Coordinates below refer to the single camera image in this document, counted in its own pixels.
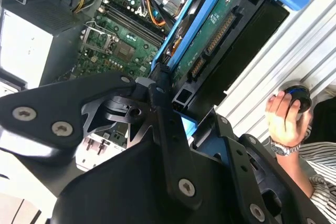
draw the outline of black metal bracket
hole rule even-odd
[[[160,86],[142,79],[144,86],[119,72],[109,72],[3,97],[0,126],[2,135],[11,137],[1,137],[0,148],[45,163],[64,164],[71,161],[85,136],[115,122],[129,123],[128,147],[143,139],[160,146],[167,193],[195,210],[202,202],[201,187],[181,117],[171,107],[168,82],[162,76],[169,77],[166,69],[156,71]],[[181,189],[185,180],[191,184]]]
[[[227,179],[235,188],[235,200],[242,221],[276,224],[264,204],[244,146],[234,140],[236,136],[226,118],[218,114],[212,118],[215,127],[197,147],[197,151],[219,158],[230,171],[231,176]]]
[[[326,222],[315,205],[256,138],[243,134],[239,143],[254,160],[259,190],[263,193],[271,190],[279,197],[283,223],[306,224],[308,219],[315,223]]]

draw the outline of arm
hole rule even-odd
[[[291,95],[285,95],[283,91],[276,97],[271,97],[266,105],[266,119],[272,140],[287,147],[294,147],[300,144],[305,136],[310,114],[304,113],[297,121],[300,102],[295,101],[289,107],[290,101]],[[336,186],[326,182],[320,175],[308,178],[300,167],[298,152],[289,156],[277,155],[277,161],[330,223],[336,224]]]
[[[285,95],[283,91],[280,91],[276,97],[271,97],[266,106],[266,119],[272,140],[287,147],[294,147],[300,144],[305,136],[310,114],[308,111],[305,112],[297,122],[300,101],[295,101],[289,107],[290,101],[291,95]],[[276,156],[279,165],[310,198],[313,195],[314,187],[300,167],[299,153]]]
[[[299,153],[293,153],[287,157],[277,155],[279,165],[286,173],[294,180],[301,190],[311,198],[314,188],[309,181],[309,178],[303,172],[299,164]]]

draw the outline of striped shirt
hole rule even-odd
[[[336,224],[336,143],[305,144],[300,157],[317,173],[309,178],[314,187],[311,201],[330,223]]]

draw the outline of metal panel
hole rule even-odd
[[[216,108],[238,136],[268,136],[265,104],[282,83],[301,80],[314,97],[336,78],[336,0],[311,0],[300,12],[288,11],[289,17]]]

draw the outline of black plastic part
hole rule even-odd
[[[230,28],[226,31],[226,33],[222,36],[220,42],[217,43],[216,48],[212,50],[211,55],[204,57],[206,59],[206,63],[203,63],[202,65],[202,70],[197,71],[197,78],[191,78],[192,74],[190,72],[186,73],[177,83],[177,85],[173,88],[172,93],[174,95],[173,99],[173,106],[174,109],[183,112],[185,112],[188,107],[191,105],[193,102],[193,99],[197,99],[198,97],[198,90],[200,87],[203,85],[205,81],[209,78],[210,75],[213,74],[214,69],[216,66],[223,61],[226,58],[226,55],[231,51],[232,49],[232,44],[234,43],[235,40],[241,37],[241,33],[244,30],[244,28],[250,23],[252,17],[258,13],[258,9],[261,7],[261,5],[266,2],[267,0],[259,0],[259,2],[255,5],[251,3],[249,0],[232,0],[232,9],[231,12],[234,13],[236,16],[235,21],[230,25]],[[273,24],[273,27],[275,26],[276,28],[279,26],[279,24]],[[207,49],[208,43],[205,44],[204,51]],[[245,48],[244,44],[238,45],[240,48]],[[258,50],[261,48],[260,44],[254,45],[254,47],[257,47]],[[243,58],[244,60],[246,59],[246,54],[249,52],[247,50],[244,50],[243,53],[239,56],[239,58]],[[234,69],[239,68],[240,71],[243,71],[245,68],[244,63],[237,60],[237,56],[235,56],[235,60],[230,62],[230,65],[225,65],[227,68],[229,68],[231,71]],[[235,80],[236,76],[230,76],[231,79]],[[222,83],[225,83],[226,80],[223,78],[220,78],[216,80],[216,89],[220,89],[219,93],[221,94],[221,98],[223,98],[223,91],[225,89],[220,88],[219,86],[222,86]],[[209,87],[212,87],[212,91],[209,92],[207,95],[214,95],[216,92],[214,92],[214,83],[211,83]],[[181,102],[178,100],[178,97],[180,93],[183,90],[187,90],[192,93],[192,95],[186,100],[185,102]],[[205,113],[202,113],[200,116],[197,116],[197,118],[191,116],[191,118],[195,118],[198,121],[201,120],[205,114],[210,110],[210,107],[207,107],[205,110]]]
[[[256,138],[243,134],[238,142],[246,148],[255,162],[254,166],[258,167],[255,176],[258,178],[260,192],[271,190],[280,200],[282,223],[307,223],[308,218],[315,223],[328,223],[326,217],[320,215],[321,212],[313,202]]]
[[[292,99],[290,101],[290,106],[296,101],[300,101],[300,110],[299,113],[303,113],[311,107],[311,99],[310,92],[305,86],[292,86],[284,90],[285,93],[290,93],[292,95]]]
[[[122,77],[125,75],[110,71],[0,98],[1,134],[13,136],[1,137],[0,148],[53,164],[70,162],[79,143],[93,131],[92,124],[112,126],[111,122],[92,121],[105,100],[132,93],[135,82],[130,77],[127,77],[129,82],[124,82]],[[36,118],[31,121],[15,119],[12,112],[21,106],[34,109]],[[71,135],[57,136],[52,132],[51,126],[59,121],[72,126]]]
[[[58,198],[51,224],[198,224],[208,223],[209,217],[213,224],[243,223],[235,214],[225,167],[193,151],[204,200],[197,211],[171,200],[160,147],[150,137],[74,179]]]
[[[288,12],[275,2],[264,1],[228,49],[227,42],[223,42],[215,56],[221,58],[219,63],[210,61],[204,70],[209,68],[210,74],[194,98],[184,109],[181,107],[182,112],[201,121],[213,105],[219,105],[226,97],[223,91],[228,90],[287,16]]]

